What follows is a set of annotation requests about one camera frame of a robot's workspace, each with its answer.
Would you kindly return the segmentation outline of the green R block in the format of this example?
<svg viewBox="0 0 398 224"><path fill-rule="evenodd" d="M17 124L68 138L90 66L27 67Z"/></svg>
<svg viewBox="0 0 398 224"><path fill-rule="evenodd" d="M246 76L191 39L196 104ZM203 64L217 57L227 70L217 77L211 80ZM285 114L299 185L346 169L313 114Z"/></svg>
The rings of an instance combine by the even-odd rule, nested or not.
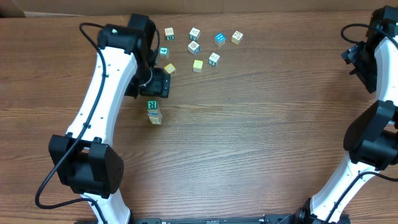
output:
<svg viewBox="0 0 398 224"><path fill-rule="evenodd" d="M157 100L147 101L147 112L148 113L158 113L159 112L159 104L158 104Z"/></svg>

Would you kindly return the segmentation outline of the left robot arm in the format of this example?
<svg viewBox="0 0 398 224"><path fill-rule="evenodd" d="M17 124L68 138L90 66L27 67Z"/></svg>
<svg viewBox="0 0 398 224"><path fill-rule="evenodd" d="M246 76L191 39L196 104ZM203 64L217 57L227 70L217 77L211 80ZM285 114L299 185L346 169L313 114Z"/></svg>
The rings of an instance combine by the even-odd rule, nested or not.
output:
<svg viewBox="0 0 398 224"><path fill-rule="evenodd" d="M124 162L112 148L113 133L125 96L148 96L154 110L157 99L169 95L171 76L155 66L159 50L151 47L159 37L141 14L132 14L126 26L101 26L92 41L96 68L83 104L66 133L50 139L51 174L90 204L96 223L134 222L119 189Z"/></svg>

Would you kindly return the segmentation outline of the plain wooden block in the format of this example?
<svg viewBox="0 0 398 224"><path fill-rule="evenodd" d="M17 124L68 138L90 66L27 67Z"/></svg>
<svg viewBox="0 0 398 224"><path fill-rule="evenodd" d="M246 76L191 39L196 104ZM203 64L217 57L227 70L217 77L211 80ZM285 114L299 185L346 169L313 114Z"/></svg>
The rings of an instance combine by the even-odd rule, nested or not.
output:
<svg viewBox="0 0 398 224"><path fill-rule="evenodd" d="M161 123L162 123L162 116L160 116L160 117L158 117L158 118L150 118L150 117L149 117L149 119L150 119L150 121L158 121L158 122L161 122Z"/></svg>

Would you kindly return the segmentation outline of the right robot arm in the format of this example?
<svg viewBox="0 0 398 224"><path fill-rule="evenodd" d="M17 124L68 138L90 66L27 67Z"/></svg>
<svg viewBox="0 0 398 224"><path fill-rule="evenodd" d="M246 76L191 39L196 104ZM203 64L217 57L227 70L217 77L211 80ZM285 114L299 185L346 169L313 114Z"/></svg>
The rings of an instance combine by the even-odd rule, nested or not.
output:
<svg viewBox="0 0 398 224"><path fill-rule="evenodd" d="M347 129L346 152L328 182L282 223L348 223L342 212L367 181L393 181L381 171L397 164L397 134L385 129L397 125L397 8L376 9L365 28L366 41L341 56L376 100Z"/></svg>

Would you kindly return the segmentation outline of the blue X block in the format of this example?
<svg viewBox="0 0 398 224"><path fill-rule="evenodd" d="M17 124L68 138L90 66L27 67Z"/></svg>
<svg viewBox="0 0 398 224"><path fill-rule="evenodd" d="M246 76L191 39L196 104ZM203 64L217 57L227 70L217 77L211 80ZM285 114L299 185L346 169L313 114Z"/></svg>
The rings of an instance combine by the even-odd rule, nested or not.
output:
<svg viewBox="0 0 398 224"><path fill-rule="evenodd" d="M158 118L158 117L162 116L162 113L161 113L161 112L156 112L156 113L150 113L150 112L148 112L147 114L148 114L148 116L149 116L150 118Z"/></svg>

